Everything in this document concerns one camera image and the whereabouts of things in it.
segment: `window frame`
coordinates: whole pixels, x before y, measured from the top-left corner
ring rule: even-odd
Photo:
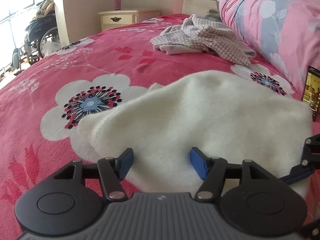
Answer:
[[[25,8],[23,8],[23,10],[25,10],[25,9],[31,7],[31,6],[34,6],[34,5],[35,5],[35,0],[33,0],[32,4],[30,4],[30,5],[26,6]],[[5,22],[5,21],[7,21],[7,20],[10,20],[10,18],[12,18],[17,12],[11,13],[10,12],[10,7],[9,7],[9,16],[7,16],[7,17],[5,17],[3,19],[0,19],[0,24]]]

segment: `smartphone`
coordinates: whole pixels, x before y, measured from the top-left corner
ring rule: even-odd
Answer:
[[[320,105],[320,71],[309,66],[302,101],[312,109],[312,120],[315,121]]]

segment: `nightstand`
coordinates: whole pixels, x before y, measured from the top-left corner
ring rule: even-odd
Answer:
[[[139,23],[154,17],[160,16],[161,10],[157,9],[137,9],[99,12],[101,19],[101,30]]]

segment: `pink floral blanket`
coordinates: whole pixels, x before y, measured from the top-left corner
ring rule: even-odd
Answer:
[[[0,90],[0,235],[16,239],[16,200],[49,174],[75,158],[97,160],[77,133],[86,115],[117,107],[146,93],[157,82],[167,85],[199,71],[220,70],[275,93],[300,100],[294,87],[260,56],[252,69],[208,54],[168,56],[154,51],[151,38],[181,25],[187,15],[172,15],[99,33],[70,44],[22,72]],[[307,197],[309,220],[319,201],[319,180],[312,178]],[[88,186],[98,190],[98,183]],[[139,191],[124,181],[129,193]]]

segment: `black drawer pull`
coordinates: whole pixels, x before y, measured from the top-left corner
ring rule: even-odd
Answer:
[[[113,20],[114,22],[118,22],[121,20],[121,18],[118,18],[118,17],[113,17],[113,18],[110,18],[111,20]]]

